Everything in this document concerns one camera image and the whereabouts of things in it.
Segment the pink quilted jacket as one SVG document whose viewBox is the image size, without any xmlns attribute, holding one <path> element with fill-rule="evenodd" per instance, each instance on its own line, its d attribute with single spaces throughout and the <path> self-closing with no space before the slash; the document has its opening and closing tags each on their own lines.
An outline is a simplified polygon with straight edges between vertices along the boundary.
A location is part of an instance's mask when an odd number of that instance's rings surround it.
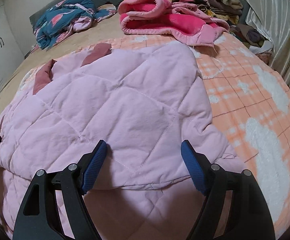
<svg viewBox="0 0 290 240">
<path fill-rule="evenodd" d="M 181 157 L 196 152 L 241 172 L 212 109 L 191 49 L 177 41 L 115 49 L 83 64 L 87 50 L 64 57 L 37 93 L 21 92 L 0 115 L 0 222 L 12 236 L 25 192 L 39 169 L 61 171 L 109 145 L 85 197 L 103 239 L 185 239 L 203 196 Z"/>
</svg>

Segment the pile of folded clothes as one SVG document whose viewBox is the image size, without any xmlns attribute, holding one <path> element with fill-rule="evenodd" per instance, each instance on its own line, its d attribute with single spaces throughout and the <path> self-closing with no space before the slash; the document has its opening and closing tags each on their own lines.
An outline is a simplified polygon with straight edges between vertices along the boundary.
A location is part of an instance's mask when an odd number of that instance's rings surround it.
<svg viewBox="0 0 290 240">
<path fill-rule="evenodd" d="M 246 16 L 251 6 L 245 0 L 172 1 L 196 4 L 205 14 L 226 21 L 229 32 L 249 49 L 261 48 L 267 43 L 267 38 L 246 23 Z"/>
</svg>

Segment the orange plaid fleece blanket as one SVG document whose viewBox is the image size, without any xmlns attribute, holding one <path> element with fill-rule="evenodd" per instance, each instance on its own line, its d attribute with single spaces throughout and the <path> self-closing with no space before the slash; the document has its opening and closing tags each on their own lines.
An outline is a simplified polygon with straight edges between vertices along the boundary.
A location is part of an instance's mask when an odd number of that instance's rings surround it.
<svg viewBox="0 0 290 240">
<path fill-rule="evenodd" d="M 290 89 L 236 38 L 223 34 L 217 55 L 193 49 L 213 124 L 257 177 L 276 237 L 290 231 Z M 189 180 L 161 190 L 94 191 L 93 217 L 105 239 L 184 239 L 202 196 Z"/>
</svg>

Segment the blue floral padded garment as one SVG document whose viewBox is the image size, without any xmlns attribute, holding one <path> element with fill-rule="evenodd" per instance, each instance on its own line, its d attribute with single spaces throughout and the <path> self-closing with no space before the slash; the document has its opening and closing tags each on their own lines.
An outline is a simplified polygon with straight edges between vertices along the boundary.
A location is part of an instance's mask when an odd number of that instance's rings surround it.
<svg viewBox="0 0 290 240">
<path fill-rule="evenodd" d="M 33 25 L 40 49 L 49 50 L 74 33 L 90 29 L 117 13 L 113 4 L 96 7 L 92 0 L 63 0 L 47 9 Z"/>
</svg>

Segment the tan bed sheet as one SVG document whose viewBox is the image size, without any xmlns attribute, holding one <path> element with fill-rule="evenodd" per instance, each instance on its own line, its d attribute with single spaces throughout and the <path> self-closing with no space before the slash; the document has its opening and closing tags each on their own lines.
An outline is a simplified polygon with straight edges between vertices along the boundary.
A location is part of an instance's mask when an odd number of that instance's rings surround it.
<svg viewBox="0 0 290 240">
<path fill-rule="evenodd" d="M 50 59 L 57 59 L 75 50 L 91 46 L 104 40 L 121 38 L 123 36 L 124 34 L 120 26 L 120 15 L 115 14 L 86 31 L 73 34 L 48 51 L 39 49 L 31 53 L 22 61 L 16 71 L 0 89 L 0 114 L 12 101 L 21 80 L 32 68 L 39 67 Z"/>
</svg>

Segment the hot pink fleece garment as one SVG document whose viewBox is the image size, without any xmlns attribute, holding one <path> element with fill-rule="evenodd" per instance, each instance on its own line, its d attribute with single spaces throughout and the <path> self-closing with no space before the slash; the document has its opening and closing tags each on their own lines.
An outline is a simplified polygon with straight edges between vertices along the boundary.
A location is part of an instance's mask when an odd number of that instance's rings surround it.
<svg viewBox="0 0 290 240">
<path fill-rule="evenodd" d="M 192 3 L 172 0 L 124 0 L 118 6 L 123 33 L 172 35 L 188 46 L 213 47 L 229 32 L 226 21 L 211 17 Z"/>
</svg>

